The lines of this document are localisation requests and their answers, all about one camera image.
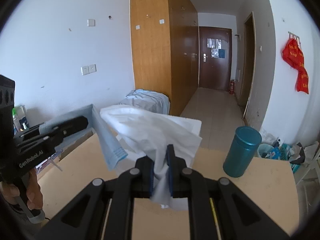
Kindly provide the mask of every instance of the door handle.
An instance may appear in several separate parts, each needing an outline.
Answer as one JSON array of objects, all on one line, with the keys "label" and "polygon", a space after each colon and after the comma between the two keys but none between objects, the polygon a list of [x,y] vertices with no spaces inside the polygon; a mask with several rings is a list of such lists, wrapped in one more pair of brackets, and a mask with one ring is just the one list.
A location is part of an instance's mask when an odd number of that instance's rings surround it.
[{"label": "door handle", "polygon": [[206,58],[207,58],[208,56],[206,56],[205,55],[205,53],[203,54],[203,62],[206,62]]}]

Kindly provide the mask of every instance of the fire extinguisher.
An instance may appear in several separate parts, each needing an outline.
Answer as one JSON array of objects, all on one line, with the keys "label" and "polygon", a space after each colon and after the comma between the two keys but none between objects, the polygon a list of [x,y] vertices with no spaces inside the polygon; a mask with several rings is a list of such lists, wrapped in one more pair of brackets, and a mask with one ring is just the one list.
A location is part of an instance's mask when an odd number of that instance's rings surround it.
[{"label": "fire extinguisher", "polygon": [[235,80],[231,80],[230,81],[230,86],[229,86],[229,94],[233,95],[233,93],[235,92]]}]

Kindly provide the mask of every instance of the light blue towel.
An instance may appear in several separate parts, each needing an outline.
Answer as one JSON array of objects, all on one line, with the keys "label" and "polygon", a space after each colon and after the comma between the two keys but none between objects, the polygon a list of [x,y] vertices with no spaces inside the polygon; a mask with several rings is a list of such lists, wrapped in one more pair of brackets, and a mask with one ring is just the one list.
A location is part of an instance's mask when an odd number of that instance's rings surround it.
[{"label": "light blue towel", "polygon": [[97,111],[94,105],[85,106],[69,113],[57,116],[41,124],[39,127],[39,132],[40,134],[44,134],[59,124],[79,116],[84,116],[88,119],[88,127],[85,130],[66,137],[63,142],[55,148],[56,151],[72,144],[93,128],[99,137],[101,150],[108,165],[108,169],[114,169],[117,163],[126,158],[128,154],[121,147],[116,137],[112,134],[107,123],[100,117],[99,111]]}]

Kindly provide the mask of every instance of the teal canister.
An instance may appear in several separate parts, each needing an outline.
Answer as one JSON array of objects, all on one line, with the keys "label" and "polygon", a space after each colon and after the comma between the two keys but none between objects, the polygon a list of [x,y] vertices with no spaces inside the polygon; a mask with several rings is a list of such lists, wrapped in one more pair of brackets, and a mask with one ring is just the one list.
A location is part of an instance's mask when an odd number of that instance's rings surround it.
[{"label": "teal canister", "polygon": [[257,130],[249,126],[238,127],[223,164],[225,173],[235,178],[242,176],[261,141],[262,137]]}]

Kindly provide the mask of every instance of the wooden table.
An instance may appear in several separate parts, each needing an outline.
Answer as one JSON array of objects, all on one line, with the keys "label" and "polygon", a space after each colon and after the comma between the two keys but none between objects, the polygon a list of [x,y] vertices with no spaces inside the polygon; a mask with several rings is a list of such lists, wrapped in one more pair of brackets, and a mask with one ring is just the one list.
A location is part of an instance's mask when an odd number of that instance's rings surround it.
[{"label": "wooden table", "polygon": [[[222,164],[226,153],[199,148],[193,169],[211,179],[228,177]],[[108,171],[97,135],[93,135],[53,167],[39,184],[44,212],[51,218],[95,178],[117,177]],[[299,223],[298,195],[288,162],[253,158],[245,174],[231,178],[284,231],[292,234]],[[161,209],[148,199],[136,199],[132,239],[189,239],[187,211]]]}]

